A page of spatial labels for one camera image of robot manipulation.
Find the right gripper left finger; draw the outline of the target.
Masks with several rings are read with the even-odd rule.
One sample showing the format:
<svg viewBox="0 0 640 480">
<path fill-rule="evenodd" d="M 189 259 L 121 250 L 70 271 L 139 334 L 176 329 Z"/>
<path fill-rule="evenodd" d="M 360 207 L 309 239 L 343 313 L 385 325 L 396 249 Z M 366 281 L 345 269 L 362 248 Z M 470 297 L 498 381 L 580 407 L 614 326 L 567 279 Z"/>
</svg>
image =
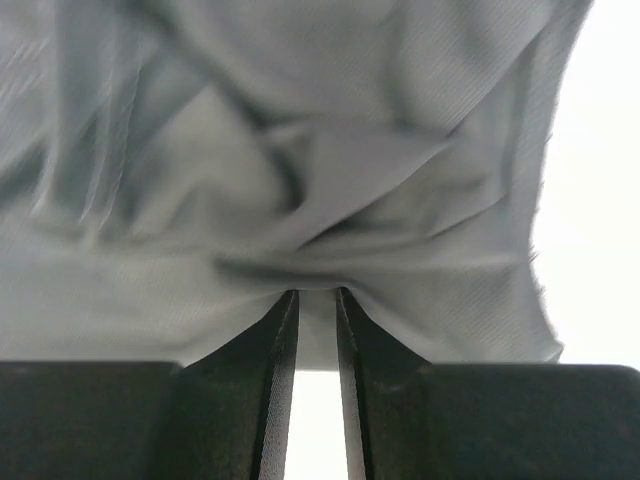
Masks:
<svg viewBox="0 0 640 480">
<path fill-rule="evenodd" d="M 299 297 L 189 367 L 3 362 L 5 479 L 280 479 Z"/>
</svg>

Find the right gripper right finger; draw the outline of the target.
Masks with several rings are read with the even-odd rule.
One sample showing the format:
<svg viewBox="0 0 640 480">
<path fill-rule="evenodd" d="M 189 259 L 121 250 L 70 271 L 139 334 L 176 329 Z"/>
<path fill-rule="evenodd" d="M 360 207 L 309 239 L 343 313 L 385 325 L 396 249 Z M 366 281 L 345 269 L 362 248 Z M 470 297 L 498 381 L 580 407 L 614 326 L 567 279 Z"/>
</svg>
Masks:
<svg viewBox="0 0 640 480">
<path fill-rule="evenodd" d="M 433 364 L 336 294 L 352 479 L 635 479 L 639 374 L 615 365 Z"/>
</svg>

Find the dark grey t shirt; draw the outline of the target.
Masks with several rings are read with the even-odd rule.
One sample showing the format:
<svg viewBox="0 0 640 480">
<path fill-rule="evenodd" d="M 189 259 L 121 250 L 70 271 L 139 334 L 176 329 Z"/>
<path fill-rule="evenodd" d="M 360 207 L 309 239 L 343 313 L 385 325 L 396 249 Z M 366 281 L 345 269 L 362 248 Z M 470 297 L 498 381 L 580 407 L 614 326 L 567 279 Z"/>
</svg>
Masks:
<svg viewBox="0 0 640 480">
<path fill-rule="evenodd" d="M 5 1 L 1 355 L 184 365 L 302 293 L 554 362 L 530 234 L 587 1 Z"/>
</svg>

